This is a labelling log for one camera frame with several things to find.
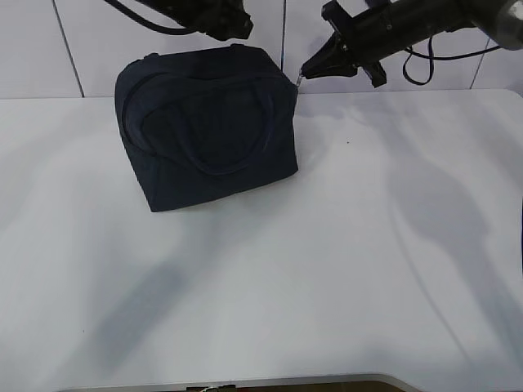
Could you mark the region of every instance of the black cable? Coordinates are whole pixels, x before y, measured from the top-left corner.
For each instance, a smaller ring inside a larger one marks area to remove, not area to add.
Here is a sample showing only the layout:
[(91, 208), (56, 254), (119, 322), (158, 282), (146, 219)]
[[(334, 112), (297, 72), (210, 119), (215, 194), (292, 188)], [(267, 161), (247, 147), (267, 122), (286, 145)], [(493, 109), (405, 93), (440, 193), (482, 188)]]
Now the black cable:
[(412, 59), (412, 56), (414, 56), (413, 53), (409, 54), (409, 57), (407, 58), (407, 60), (403, 64), (403, 76), (404, 76), (404, 78), (407, 79), (412, 84), (415, 84), (416, 86), (425, 86), (425, 85), (427, 85), (428, 83), (431, 82), (432, 78), (434, 78), (435, 66), (434, 66), (434, 47), (432, 46), (432, 40), (433, 39), (434, 39), (434, 37), (430, 37), (429, 40), (428, 40), (428, 57), (427, 58), (429, 59), (429, 75), (428, 75), (428, 79), (427, 79), (426, 82), (419, 82), (417, 80), (412, 79), (410, 77), (410, 75), (409, 75), (409, 72), (407, 72), (407, 64), (409, 63), (410, 59)]
[[(407, 49), (405, 49), (405, 51), (407, 53), (409, 53), (409, 57), (407, 57), (407, 60), (403, 64), (403, 76), (405, 77), (405, 79), (407, 79), (412, 84), (415, 84), (416, 86), (425, 86), (432, 80), (432, 78), (434, 77), (434, 69), (435, 69), (434, 61), (452, 61), (452, 60), (467, 59), (469, 57), (481, 56), (481, 55), (484, 55), (485, 53), (490, 53), (492, 51), (497, 51), (498, 49), (501, 49), (501, 47), (497, 46), (497, 47), (491, 47), (489, 49), (485, 49), (483, 51), (474, 51), (472, 53), (467, 53), (466, 55), (438, 57), (438, 56), (434, 56), (434, 47), (432, 46), (433, 38), (434, 37), (430, 37), (430, 39), (428, 40), (428, 45), (427, 45), (428, 46), (428, 55), (417, 53), (416, 51), (413, 50), (412, 47), (408, 47)], [(409, 76), (409, 73), (407, 72), (407, 64), (409, 63), (410, 59), (412, 59), (413, 56), (419, 57), (421, 59), (429, 60), (429, 77), (426, 82), (419, 82), (417, 80), (412, 79)]]
[(485, 49), (483, 51), (474, 51), (473, 53), (467, 53), (466, 55), (459, 55), (459, 56), (450, 56), (450, 57), (437, 57), (437, 56), (427, 56), (423, 55), (421, 53), (417, 53), (412, 49), (412, 47), (405, 49), (407, 53), (409, 53), (411, 56), (419, 57), (420, 59), (426, 59), (426, 60), (435, 60), (435, 61), (451, 61), (451, 60), (461, 60), (461, 59), (467, 59), (469, 57), (474, 56), (481, 56), (485, 53), (490, 53), (492, 51), (497, 51), (498, 49), (501, 49), (501, 47), (491, 47), (489, 49)]
[(167, 35), (187, 35), (192, 34), (198, 31), (197, 29), (193, 28), (181, 28), (181, 29), (174, 29), (171, 27), (165, 27), (161, 26), (159, 24), (155, 24), (151, 22), (150, 20), (147, 20), (143, 16), (138, 15), (135, 13), (132, 9), (124, 6), (121, 2), (118, 0), (104, 0), (107, 4), (110, 6), (116, 8), (118, 11), (122, 12), (125, 16), (131, 18), (135, 22), (139, 23), (140, 25), (146, 27), (147, 29), (151, 29), (153, 31), (156, 31), (157, 33), (167, 34)]

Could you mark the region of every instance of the handbag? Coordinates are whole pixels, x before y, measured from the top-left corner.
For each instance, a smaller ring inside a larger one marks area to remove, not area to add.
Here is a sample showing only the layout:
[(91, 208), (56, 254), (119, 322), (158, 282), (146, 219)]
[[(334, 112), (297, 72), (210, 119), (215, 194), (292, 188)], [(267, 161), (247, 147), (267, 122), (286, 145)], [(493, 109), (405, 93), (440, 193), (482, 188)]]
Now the handbag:
[(297, 87), (255, 47), (149, 55), (116, 83), (123, 146), (153, 212), (297, 172)]

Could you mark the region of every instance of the dark navy bag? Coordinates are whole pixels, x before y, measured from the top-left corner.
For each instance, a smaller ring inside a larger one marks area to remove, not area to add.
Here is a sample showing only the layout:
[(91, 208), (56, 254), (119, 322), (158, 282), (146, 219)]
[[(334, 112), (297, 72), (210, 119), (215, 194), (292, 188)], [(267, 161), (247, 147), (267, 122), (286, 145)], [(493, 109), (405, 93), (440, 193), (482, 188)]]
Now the dark navy bag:
[(123, 145), (153, 212), (210, 202), (297, 172), (297, 87), (243, 45), (130, 64), (116, 83)]

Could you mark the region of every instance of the fabric bag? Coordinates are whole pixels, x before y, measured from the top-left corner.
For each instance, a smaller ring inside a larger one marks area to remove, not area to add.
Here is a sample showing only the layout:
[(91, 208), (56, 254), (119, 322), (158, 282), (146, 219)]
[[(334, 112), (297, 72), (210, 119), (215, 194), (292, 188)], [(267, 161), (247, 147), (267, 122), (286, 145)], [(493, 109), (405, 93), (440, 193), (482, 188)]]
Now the fabric bag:
[(118, 126), (150, 209), (244, 192), (297, 171), (297, 87), (259, 48), (232, 45), (131, 63)]

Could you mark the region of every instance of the wall tile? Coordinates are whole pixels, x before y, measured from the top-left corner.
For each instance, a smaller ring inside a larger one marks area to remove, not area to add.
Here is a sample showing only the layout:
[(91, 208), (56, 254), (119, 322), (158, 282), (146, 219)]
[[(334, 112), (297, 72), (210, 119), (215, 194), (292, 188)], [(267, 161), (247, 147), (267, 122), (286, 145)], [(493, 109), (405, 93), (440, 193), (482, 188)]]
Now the wall tile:
[(507, 88), (523, 96), (523, 51), (487, 53), (474, 88)]
[(0, 98), (80, 96), (51, 0), (2, 0), (0, 49)]
[[(175, 25), (136, 2), (125, 3), (156, 23)], [(112, 96), (119, 72), (151, 52), (196, 51), (241, 42), (263, 47), (280, 63), (283, 0), (247, 0), (245, 8), (255, 24), (251, 38), (228, 42), (218, 42), (200, 33), (184, 37), (155, 33), (99, 0), (57, 0), (57, 5), (86, 96)]]

